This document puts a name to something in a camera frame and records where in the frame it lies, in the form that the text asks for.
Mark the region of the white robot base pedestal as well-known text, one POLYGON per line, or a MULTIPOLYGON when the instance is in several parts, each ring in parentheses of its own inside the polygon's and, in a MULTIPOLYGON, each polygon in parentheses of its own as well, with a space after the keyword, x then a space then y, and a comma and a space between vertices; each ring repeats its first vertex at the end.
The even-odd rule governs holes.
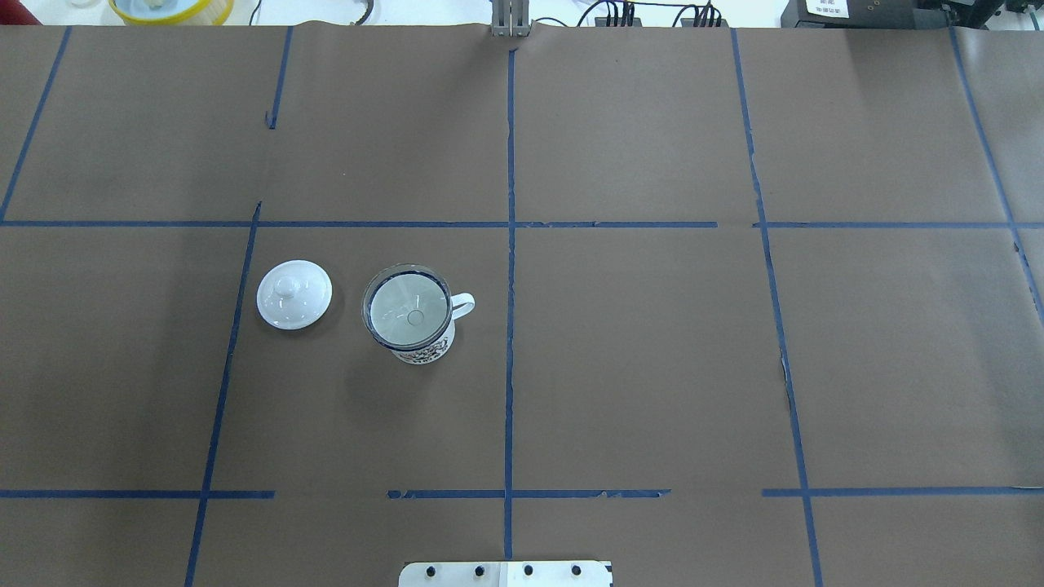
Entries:
POLYGON ((536 560, 416 562, 403 567, 399 586, 613 586, 610 562, 536 560))

